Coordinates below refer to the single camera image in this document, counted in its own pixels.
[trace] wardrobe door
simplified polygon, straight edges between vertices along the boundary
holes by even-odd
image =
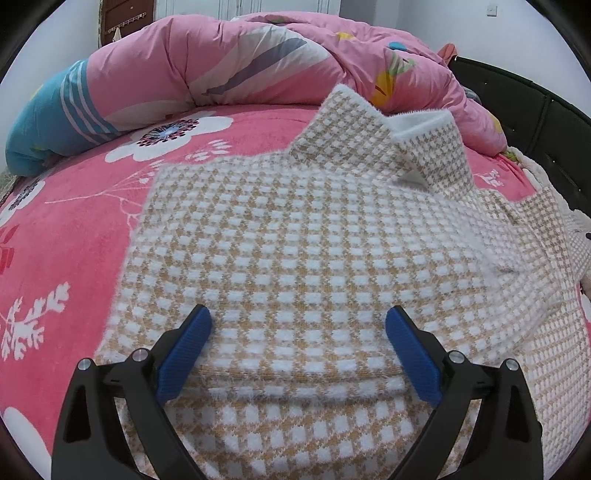
[[[141,30],[154,19],[154,0],[103,0],[100,10],[100,44],[111,43]]]
[[[254,12],[320,12],[338,15],[340,0],[239,0],[241,14]]]
[[[239,0],[156,0],[156,19],[169,15],[200,14],[230,20],[238,14]]]

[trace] checkered fabric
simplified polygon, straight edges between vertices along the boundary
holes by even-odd
[[[96,360],[203,303],[214,332],[167,414],[209,478],[387,478],[430,413],[385,336],[401,304],[446,349],[522,362],[551,472],[591,409],[574,292],[549,190],[476,190],[448,112],[386,118],[340,86],[287,151],[160,169]]]

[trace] red leaf print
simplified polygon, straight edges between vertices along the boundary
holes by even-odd
[[[6,234],[6,236],[4,237],[4,240],[2,241],[2,243],[7,244],[11,238],[14,236],[14,234],[16,233],[18,229],[18,225],[13,226],[8,233]]]
[[[6,260],[6,268],[10,268],[10,265],[12,265],[12,259],[14,257],[14,249],[13,248],[9,248],[8,249],[8,258]]]
[[[0,257],[0,275],[4,273],[6,270],[6,265],[8,263],[8,248],[2,249],[2,256]]]

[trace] blue gripper pad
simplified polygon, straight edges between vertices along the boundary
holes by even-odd
[[[386,315],[386,335],[418,397],[436,408],[443,397],[439,369],[396,309]]]
[[[161,406],[180,395],[211,332],[212,317],[209,310],[203,307],[191,320],[185,332],[177,339],[158,370],[156,400]]]

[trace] pink bed sheet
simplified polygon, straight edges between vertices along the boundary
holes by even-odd
[[[15,192],[0,209],[0,414],[20,412],[38,432],[38,448],[51,452],[73,368],[103,338],[130,236],[161,165],[284,148],[316,110],[200,109],[65,161]],[[466,154],[478,187],[509,200],[534,193],[503,156]]]

